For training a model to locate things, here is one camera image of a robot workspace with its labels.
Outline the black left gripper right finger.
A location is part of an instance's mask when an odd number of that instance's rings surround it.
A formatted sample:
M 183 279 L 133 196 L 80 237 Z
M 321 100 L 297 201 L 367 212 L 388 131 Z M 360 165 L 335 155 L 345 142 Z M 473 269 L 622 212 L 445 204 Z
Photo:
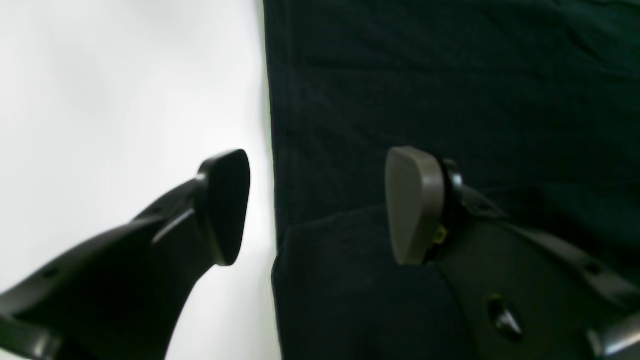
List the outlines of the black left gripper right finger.
M 414 148 L 386 156 L 391 248 L 434 267 L 480 360 L 637 360 L 639 287 L 564 239 L 514 222 L 457 164 Z

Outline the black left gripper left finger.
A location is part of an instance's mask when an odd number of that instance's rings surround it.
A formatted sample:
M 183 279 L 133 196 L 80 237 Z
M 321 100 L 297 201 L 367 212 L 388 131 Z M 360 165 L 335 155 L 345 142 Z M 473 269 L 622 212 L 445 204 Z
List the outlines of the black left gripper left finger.
M 163 360 L 186 301 L 235 263 L 250 193 L 244 150 L 130 222 L 66 251 L 1 294 L 1 349 L 28 360 Z

